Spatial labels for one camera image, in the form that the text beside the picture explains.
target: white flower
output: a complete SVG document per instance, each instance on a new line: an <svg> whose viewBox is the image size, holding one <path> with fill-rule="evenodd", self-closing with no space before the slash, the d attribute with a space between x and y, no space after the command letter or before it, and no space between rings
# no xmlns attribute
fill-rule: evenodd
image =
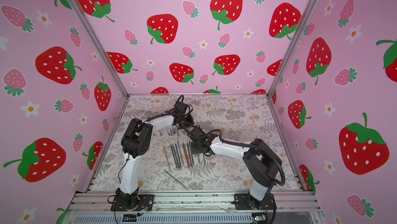
<svg viewBox="0 0 397 224"><path fill-rule="evenodd" d="M361 24L358 25L356 28L351 27L349 30L349 34L346 36L346 40L350 40L350 44L353 44L354 40L358 37L361 37L360 31Z"/></svg>
<svg viewBox="0 0 397 224"><path fill-rule="evenodd" d="M330 104L324 104L325 111L324 114L328 114L330 117L332 116L332 112L335 112L335 108L332 107L332 102Z"/></svg>
<svg viewBox="0 0 397 224"><path fill-rule="evenodd" d="M50 21L50 19L48 18L48 13L42 13L40 10L37 10L38 13L38 17L37 20L39 22L42 22L43 25L47 28L48 25L52 24L52 22Z"/></svg>
<svg viewBox="0 0 397 224"><path fill-rule="evenodd" d="M150 67L153 67L153 65L155 65L156 63L153 62L153 59L152 59L152 60L148 60L148 59L147 59L147 60L146 60L146 64L147 64L147 65L150 65Z"/></svg>
<svg viewBox="0 0 397 224"><path fill-rule="evenodd" d="M9 39L5 37L0 37L0 49L7 51L6 43L9 41Z"/></svg>
<svg viewBox="0 0 397 224"><path fill-rule="evenodd" d="M332 161L327 162L326 160L324 160L324 163L325 163L324 170L328 171L330 175L332 175L332 172L336 172L335 167L332 166Z"/></svg>
<svg viewBox="0 0 397 224"><path fill-rule="evenodd" d="M23 211L23 216L21 218L19 218L16 223L18 224L27 224L27 222L34 220L35 216L33 215L36 211L36 208L32 209L32 210L28 210L25 209Z"/></svg>
<svg viewBox="0 0 397 224"><path fill-rule="evenodd" d="M330 0L330 3L328 3L328 5L325 6L325 8L324 8L324 11L325 11L324 17L325 17L326 15L330 15L330 14L331 14L331 9L332 9L334 6L335 6L335 3L332 3L332 1Z"/></svg>
<svg viewBox="0 0 397 224"><path fill-rule="evenodd" d="M243 31L243 34L244 34L243 38L251 38L251 35L253 35L254 32L251 31L251 28L248 28L247 31Z"/></svg>
<svg viewBox="0 0 397 224"><path fill-rule="evenodd" d="M341 216L340 215L335 215L334 212L332 212L332 222L335 224L343 224L341 221Z"/></svg>
<svg viewBox="0 0 397 224"><path fill-rule="evenodd" d="M252 72L252 70L251 71L249 71L249 72L247 72L247 77L251 77L252 78L252 76L255 74L255 72Z"/></svg>
<svg viewBox="0 0 397 224"><path fill-rule="evenodd" d="M79 118L80 125L87 124L87 119L88 119L88 116L85 116L84 114L82 114L81 118Z"/></svg>
<svg viewBox="0 0 397 224"><path fill-rule="evenodd" d="M200 45L200 49L207 49L208 43L206 43L205 40L202 40L202 42L199 42L198 44Z"/></svg>
<svg viewBox="0 0 397 224"><path fill-rule="evenodd" d="M73 174L72 180L69 181L70 184L72 184L72 188L75 184L79 183L79 177L80 175L75 175Z"/></svg>
<svg viewBox="0 0 397 224"><path fill-rule="evenodd" d="M32 101L27 102L27 106L21 107L23 111L26 111L26 117L29 117L31 115L38 116L38 108L40 105L36 104L34 105Z"/></svg>

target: pink wall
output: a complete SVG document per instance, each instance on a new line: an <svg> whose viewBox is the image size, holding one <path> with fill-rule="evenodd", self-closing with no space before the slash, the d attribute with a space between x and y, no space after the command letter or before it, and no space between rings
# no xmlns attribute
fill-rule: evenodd
<svg viewBox="0 0 397 224"><path fill-rule="evenodd" d="M75 14L60 0L56 1L57 6L54 1L0 1L0 75L2 88L6 89L0 94L0 158L2 165L23 159L1 167L0 195L7 202L0 210L2 223L26 223L24 218L32 223L56 223L63 213L57 208L66 209L75 191L82 191L88 180L91 171L83 152L95 159L95 154L89 153L90 147L103 143L108 134L102 120L106 118L111 128L122 103L101 60L93 60L94 48ZM32 26L33 30L24 31L22 25ZM78 37L73 35L79 47L71 40L71 27L79 33ZM72 61L66 51L74 65L82 69L75 68L73 80ZM63 66L65 59L67 70ZM105 111L94 99L101 76L112 93ZM87 89L83 94L80 90L82 83L89 89L89 98ZM63 99L72 103L72 110L67 101L63 101L60 112L55 109L56 101Z"/></svg>
<svg viewBox="0 0 397 224"><path fill-rule="evenodd" d="M300 13L304 11L308 0L79 1L106 51L119 53L119 58L130 59L132 69L138 70L125 71L120 66L121 60L115 62L115 67L120 69L119 76L128 92L141 94L150 93L158 87L166 88L169 93L203 93L209 89L217 89L221 93L268 91L275 73L274 71L269 74L268 68L271 71L273 65L279 65L278 61L283 57L289 44L289 39L284 34L293 31L293 25L299 21ZM98 2L100 7L93 13L93 8L97 9L94 6L95 2ZM223 17L225 19L217 13L218 10L223 9L227 11L226 18ZM214 19L211 10L214 10L215 18L218 20ZM168 20L172 21L168 23L169 26L168 24L157 25ZM153 35L160 27L158 40L160 42L163 40L165 44L153 39L154 36L148 32L148 23ZM284 26L285 32L281 35L283 37L273 38L272 36L279 33ZM221 48L223 45L218 45L221 42L220 38L226 47ZM257 58L259 51L263 51L265 56L259 54ZM116 60L117 54L111 55L111 58ZM229 67L219 69L221 73L225 73L225 75L220 75L214 68L214 62L222 66L227 58L235 59L234 61L240 60L240 63L237 67L232 66L233 62ZM177 77L174 77L169 69L173 63L185 65L184 69L190 69L190 71L185 71L176 65ZM181 82L184 78L180 76L179 69L182 76L183 72L186 75L189 74L186 83ZM194 71L193 78L190 75L191 71Z"/></svg>
<svg viewBox="0 0 397 224"><path fill-rule="evenodd" d="M310 20L315 28L302 36L277 87L279 118L328 223L395 219L396 43L376 43L396 39L396 1L354 0L353 9L352 0L320 0ZM349 22L338 27L339 19L346 18ZM386 70L384 55L392 64ZM317 62L321 67L313 70ZM302 105L311 117L304 125ZM366 128L362 113L368 118Z"/></svg>

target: strawberry wallpaper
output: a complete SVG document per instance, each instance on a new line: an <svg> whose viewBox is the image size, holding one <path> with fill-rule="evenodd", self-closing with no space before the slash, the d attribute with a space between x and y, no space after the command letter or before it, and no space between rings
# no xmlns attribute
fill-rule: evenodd
<svg viewBox="0 0 397 224"><path fill-rule="evenodd" d="M320 0L273 97L326 223L392 223L397 0Z"/></svg>
<svg viewBox="0 0 397 224"><path fill-rule="evenodd" d="M78 0L128 92L265 93L308 0Z"/></svg>
<svg viewBox="0 0 397 224"><path fill-rule="evenodd" d="M0 222L59 223L123 98L66 0L0 10Z"/></svg>

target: floral patterned mat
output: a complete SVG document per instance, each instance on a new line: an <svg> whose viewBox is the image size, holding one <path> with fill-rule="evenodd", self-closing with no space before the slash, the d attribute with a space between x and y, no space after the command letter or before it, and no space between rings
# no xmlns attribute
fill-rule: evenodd
<svg viewBox="0 0 397 224"><path fill-rule="evenodd" d="M91 190L114 191L119 187L117 173L125 163L120 142L131 119L145 120L147 117L170 110L178 97L130 96ZM185 95L184 102L193 106L192 116L195 125L200 125L204 132L219 128L224 138L242 142L262 139L283 161L286 183L284 186L275 186L274 189L299 189L265 96ZM166 146L171 174L191 190L244 190L249 189L254 182L244 162L224 155L206 157L204 164L203 155L200 154L200 163L195 156L195 166L192 170L186 167L181 171L176 170L170 144L177 140L182 145L190 139L184 130L177 130L176 127L163 128L152 133L151 145L143 155L139 170L140 190L183 189L163 171L168 170L163 145Z"/></svg>

